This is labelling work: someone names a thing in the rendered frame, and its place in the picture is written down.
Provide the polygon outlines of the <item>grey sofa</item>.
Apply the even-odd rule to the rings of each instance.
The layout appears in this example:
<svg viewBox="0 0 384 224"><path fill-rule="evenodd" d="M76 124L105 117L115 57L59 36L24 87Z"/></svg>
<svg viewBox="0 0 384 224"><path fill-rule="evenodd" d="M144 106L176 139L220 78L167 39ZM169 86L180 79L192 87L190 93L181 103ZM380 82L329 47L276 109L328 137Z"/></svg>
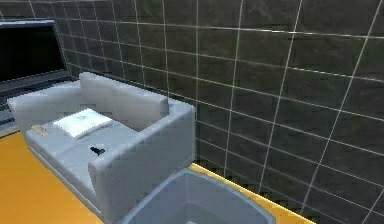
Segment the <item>grey sofa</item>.
<svg viewBox="0 0 384 224"><path fill-rule="evenodd" d="M106 224L195 158L194 106L94 73L7 104L31 153ZM79 139L53 125L84 109L112 122ZM90 147L105 152L98 156Z"/></svg>

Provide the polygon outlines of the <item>grey open bin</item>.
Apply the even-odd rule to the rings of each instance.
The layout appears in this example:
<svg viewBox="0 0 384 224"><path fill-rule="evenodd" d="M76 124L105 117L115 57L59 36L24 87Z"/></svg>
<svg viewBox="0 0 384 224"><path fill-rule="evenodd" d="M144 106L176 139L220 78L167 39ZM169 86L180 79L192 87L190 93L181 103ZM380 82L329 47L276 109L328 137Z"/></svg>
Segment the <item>grey open bin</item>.
<svg viewBox="0 0 384 224"><path fill-rule="evenodd" d="M227 184L183 169L167 178L118 224L276 224L276 219Z"/></svg>

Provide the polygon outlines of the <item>tan flat card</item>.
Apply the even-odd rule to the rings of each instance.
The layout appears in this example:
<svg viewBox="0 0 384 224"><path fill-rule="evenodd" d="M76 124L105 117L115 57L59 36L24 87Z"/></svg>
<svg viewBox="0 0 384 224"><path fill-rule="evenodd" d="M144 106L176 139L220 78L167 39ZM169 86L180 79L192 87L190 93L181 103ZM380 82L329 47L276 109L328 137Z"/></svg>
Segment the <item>tan flat card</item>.
<svg viewBox="0 0 384 224"><path fill-rule="evenodd" d="M48 134L48 131L40 125L33 125L31 127L31 129L34 130L36 133L38 133L41 136L45 136Z"/></svg>

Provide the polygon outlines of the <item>black television set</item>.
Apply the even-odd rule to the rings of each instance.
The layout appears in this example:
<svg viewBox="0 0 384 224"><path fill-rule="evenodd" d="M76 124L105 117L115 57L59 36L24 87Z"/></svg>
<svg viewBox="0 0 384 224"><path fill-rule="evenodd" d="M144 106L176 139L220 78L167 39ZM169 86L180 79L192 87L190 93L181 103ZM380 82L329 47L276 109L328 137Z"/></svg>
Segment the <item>black television set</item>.
<svg viewBox="0 0 384 224"><path fill-rule="evenodd" d="M69 77L53 20L0 22L0 91Z"/></svg>

